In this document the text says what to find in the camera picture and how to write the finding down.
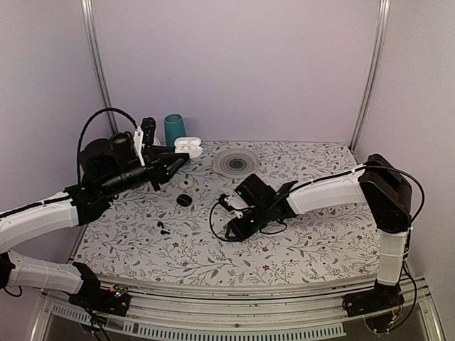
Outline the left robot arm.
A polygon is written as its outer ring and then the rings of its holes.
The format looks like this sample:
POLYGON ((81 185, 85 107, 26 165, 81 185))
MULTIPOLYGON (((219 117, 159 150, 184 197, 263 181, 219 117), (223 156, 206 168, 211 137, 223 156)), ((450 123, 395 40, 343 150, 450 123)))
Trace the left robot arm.
POLYGON ((78 184, 40 202, 1 213, 1 287, 30 286, 78 296, 90 308, 106 301, 100 281, 85 264, 56 264, 21 256, 12 249, 49 232, 98 220, 124 191, 170 181, 188 153, 155 146, 123 133, 90 142, 77 155, 83 169, 78 184))

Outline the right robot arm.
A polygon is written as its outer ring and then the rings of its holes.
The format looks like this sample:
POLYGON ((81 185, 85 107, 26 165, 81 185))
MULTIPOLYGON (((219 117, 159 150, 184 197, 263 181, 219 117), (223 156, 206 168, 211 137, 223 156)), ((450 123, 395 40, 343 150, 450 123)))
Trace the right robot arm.
POLYGON ((223 239, 232 214, 216 205, 238 180, 213 170, 216 148, 191 161, 163 190, 166 235, 148 261, 153 281, 207 286, 278 286, 375 275, 380 235, 364 202, 315 206, 271 223, 241 243, 223 239))

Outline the black earbud charging case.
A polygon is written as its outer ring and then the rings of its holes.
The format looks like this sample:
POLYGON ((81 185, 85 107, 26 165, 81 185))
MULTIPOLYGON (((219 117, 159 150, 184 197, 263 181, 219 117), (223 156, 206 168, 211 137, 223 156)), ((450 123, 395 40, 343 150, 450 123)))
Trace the black earbud charging case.
POLYGON ((177 197, 176 202, 182 207, 188 207, 193 203, 193 199, 191 196, 183 193, 177 197))

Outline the white oval charging case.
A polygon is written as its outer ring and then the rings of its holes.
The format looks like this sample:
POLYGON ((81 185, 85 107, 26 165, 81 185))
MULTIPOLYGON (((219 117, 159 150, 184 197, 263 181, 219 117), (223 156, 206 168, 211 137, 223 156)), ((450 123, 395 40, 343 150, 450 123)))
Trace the white oval charging case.
POLYGON ((203 153, 201 139, 198 137, 180 137, 174 141, 176 153, 187 153, 190 159, 198 158, 203 153))

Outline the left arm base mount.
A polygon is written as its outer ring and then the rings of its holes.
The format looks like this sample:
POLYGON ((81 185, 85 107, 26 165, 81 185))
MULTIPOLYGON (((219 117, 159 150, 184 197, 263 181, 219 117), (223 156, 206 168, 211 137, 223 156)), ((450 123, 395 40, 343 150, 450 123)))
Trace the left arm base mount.
POLYGON ((69 303, 110 315, 127 315, 131 300, 128 293, 119 293, 117 289, 103 289, 98 277, 86 264, 73 262, 72 265, 79 271, 82 285, 76 293, 69 295, 69 303))

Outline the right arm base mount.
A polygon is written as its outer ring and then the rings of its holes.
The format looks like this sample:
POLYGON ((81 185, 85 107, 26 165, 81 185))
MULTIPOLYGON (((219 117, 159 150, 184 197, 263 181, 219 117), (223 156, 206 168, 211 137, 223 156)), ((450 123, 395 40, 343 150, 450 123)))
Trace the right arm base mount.
POLYGON ((345 295, 342 308, 348 317, 354 317, 399 307, 404 302, 398 283, 389 286, 375 281, 372 289, 345 295))

